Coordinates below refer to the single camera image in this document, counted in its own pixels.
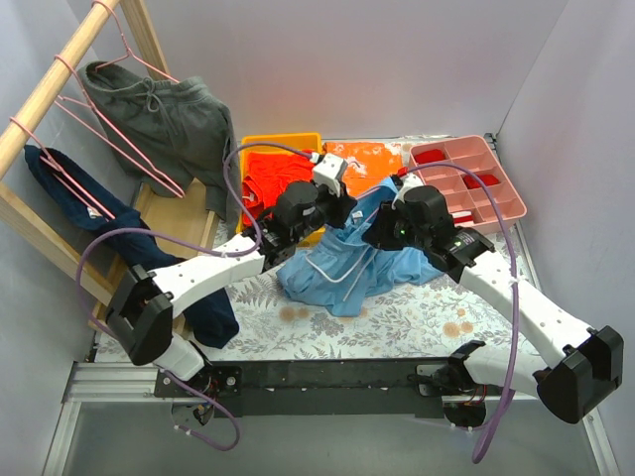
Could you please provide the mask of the light blue shorts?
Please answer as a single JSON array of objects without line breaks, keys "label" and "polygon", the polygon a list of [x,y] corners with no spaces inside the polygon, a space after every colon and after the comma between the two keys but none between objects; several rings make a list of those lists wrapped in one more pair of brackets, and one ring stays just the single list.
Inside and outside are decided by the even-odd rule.
[{"label": "light blue shorts", "polygon": [[362,194],[343,228],[327,227],[310,250],[296,252],[277,271],[287,298],[322,306],[337,317],[355,317],[366,298],[440,277],[421,251],[381,251],[363,242],[381,202],[396,194],[393,182],[382,180]]}]

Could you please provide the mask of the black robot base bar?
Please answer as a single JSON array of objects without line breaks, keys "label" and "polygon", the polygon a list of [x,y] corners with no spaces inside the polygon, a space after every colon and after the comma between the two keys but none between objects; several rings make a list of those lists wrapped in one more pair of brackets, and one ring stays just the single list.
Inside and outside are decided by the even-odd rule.
[{"label": "black robot base bar", "polygon": [[204,393],[235,417],[410,415],[479,426],[497,388],[461,390],[444,358],[214,362],[187,389],[158,375],[157,398]]}]

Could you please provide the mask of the orange bleached denim shorts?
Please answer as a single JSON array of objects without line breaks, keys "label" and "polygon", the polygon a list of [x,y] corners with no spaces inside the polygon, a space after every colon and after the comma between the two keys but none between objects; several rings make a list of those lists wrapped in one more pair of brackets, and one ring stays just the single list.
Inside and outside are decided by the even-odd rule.
[{"label": "orange bleached denim shorts", "polygon": [[396,142],[325,142],[325,153],[348,162],[343,176],[350,195],[358,196],[403,166],[402,145]]}]

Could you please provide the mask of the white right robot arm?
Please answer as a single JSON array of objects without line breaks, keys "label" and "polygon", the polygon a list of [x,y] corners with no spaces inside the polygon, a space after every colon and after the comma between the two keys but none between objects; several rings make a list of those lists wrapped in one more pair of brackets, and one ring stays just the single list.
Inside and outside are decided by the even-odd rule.
[{"label": "white right robot arm", "polygon": [[397,182],[363,240],[383,251],[413,248],[438,271],[473,292],[531,342],[536,354],[508,365],[509,354],[482,341],[454,351],[427,381],[471,394],[480,386],[509,386],[539,399],[557,418],[577,423],[621,384],[624,341],[610,326],[595,329],[553,303],[525,280],[473,228],[454,224],[444,196],[417,176]]}]

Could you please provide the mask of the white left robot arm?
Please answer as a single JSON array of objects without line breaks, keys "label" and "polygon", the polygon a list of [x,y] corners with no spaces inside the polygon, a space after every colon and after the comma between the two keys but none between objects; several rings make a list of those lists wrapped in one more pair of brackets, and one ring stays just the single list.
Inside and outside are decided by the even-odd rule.
[{"label": "white left robot arm", "polygon": [[224,245],[169,267],[129,268],[107,307],[106,323],[134,365],[155,364],[176,376],[187,395],[201,396],[211,374],[201,351],[174,333],[174,318],[226,286],[280,265],[323,226],[343,227],[356,203],[346,189],[295,181]]}]

